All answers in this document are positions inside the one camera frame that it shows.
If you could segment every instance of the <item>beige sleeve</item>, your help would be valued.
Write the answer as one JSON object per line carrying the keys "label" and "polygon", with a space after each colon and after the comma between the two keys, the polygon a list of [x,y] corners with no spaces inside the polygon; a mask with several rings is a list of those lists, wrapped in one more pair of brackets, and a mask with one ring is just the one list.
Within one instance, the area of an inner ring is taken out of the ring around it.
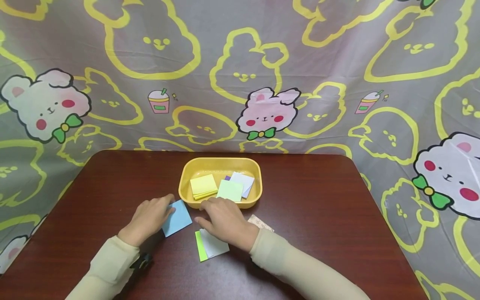
{"label": "beige sleeve", "polygon": [[139,249],[118,237],[108,239],[90,262],[90,270],[67,296],[67,300],[110,300],[121,292],[132,276],[130,266]]}
{"label": "beige sleeve", "polygon": [[255,264],[290,284],[306,299],[369,299],[340,273],[266,229],[260,229],[250,255]]}

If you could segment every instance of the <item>hand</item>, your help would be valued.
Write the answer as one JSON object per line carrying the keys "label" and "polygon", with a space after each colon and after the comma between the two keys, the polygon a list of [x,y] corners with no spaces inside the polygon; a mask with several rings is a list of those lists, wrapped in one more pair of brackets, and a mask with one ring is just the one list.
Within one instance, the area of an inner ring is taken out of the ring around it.
{"label": "hand", "polygon": [[196,217],[195,222],[211,235],[246,252],[252,250],[259,228],[243,218],[234,202],[223,198],[210,198],[200,204],[200,210],[205,210],[211,221]]}
{"label": "hand", "polygon": [[139,247],[150,236],[157,233],[167,220],[168,216],[175,212],[175,208],[167,207],[175,198],[168,194],[162,198],[143,201],[135,211],[130,223],[118,233],[120,240],[133,246]]}

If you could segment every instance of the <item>backdrop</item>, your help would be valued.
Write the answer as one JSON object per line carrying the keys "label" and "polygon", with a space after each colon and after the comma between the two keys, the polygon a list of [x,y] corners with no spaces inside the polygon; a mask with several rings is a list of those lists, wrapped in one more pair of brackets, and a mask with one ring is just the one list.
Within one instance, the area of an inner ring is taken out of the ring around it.
{"label": "backdrop", "polygon": [[0,0],[0,274],[98,151],[335,153],[429,297],[480,299],[479,12]]}

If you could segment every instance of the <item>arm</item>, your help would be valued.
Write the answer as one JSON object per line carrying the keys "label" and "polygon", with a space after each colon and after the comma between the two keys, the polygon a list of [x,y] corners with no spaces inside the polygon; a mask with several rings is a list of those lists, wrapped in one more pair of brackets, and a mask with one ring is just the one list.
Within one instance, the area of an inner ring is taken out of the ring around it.
{"label": "arm", "polygon": [[249,252],[262,269],[292,285],[307,299],[363,300],[368,296],[340,273],[291,246],[281,236],[248,223],[237,205],[222,198],[203,201],[211,221],[195,221],[218,239]]}
{"label": "arm", "polygon": [[168,209],[173,201],[172,194],[143,201],[130,223],[103,244],[90,262],[90,270],[66,300],[110,300],[120,293],[132,276],[130,266],[139,257],[138,247],[175,212],[175,208]]}
{"label": "arm", "polygon": [[268,230],[259,231],[250,255],[255,264],[290,284],[306,299],[369,299],[340,273]]}

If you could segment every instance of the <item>yellow tray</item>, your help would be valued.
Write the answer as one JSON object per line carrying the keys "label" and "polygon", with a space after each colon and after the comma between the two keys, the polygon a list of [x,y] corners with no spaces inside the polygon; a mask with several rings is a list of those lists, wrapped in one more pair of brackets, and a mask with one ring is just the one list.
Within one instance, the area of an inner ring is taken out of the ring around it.
{"label": "yellow tray", "polygon": [[188,206],[198,209],[203,200],[215,197],[216,194],[194,200],[190,179],[213,174],[216,186],[219,187],[220,180],[225,179],[225,176],[232,176],[233,172],[255,178],[248,198],[242,198],[241,202],[237,202],[238,207],[241,209],[254,206],[262,195],[262,174],[260,173],[260,166],[254,160],[244,157],[199,157],[192,159],[183,167],[179,184],[180,198]]}

